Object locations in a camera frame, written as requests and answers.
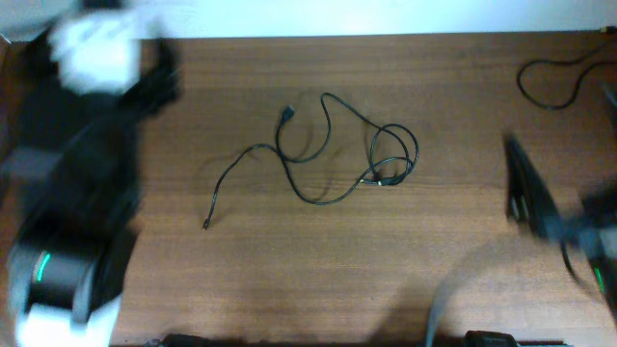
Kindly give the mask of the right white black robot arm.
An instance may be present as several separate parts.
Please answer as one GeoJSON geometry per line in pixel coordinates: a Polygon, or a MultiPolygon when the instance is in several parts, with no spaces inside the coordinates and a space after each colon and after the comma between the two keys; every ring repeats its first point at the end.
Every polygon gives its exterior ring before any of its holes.
{"type": "Polygon", "coordinates": [[[612,315],[616,314],[616,183],[584,196],[582,211],[569,218],[559,213],[548,186],[518,139],[503,138],[508,189],[506,216],[532,235],[557,245],[572,279],[589,286],[574,271],[567,249],[583,252],[612,315]]]}

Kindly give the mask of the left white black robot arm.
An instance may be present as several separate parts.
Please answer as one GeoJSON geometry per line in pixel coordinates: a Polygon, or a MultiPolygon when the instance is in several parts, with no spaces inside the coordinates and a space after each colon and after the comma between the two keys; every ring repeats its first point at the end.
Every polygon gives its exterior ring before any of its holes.
{"type": "Polygon", "coordinates": [[[106,346],[138,239],[140,130],[179,96],[172,43],[127,90],[79,93],[49,43],[27,44],[16,138],[1,174],[19,186],[7,259],[7,311],[18,346],[106,346]]]}

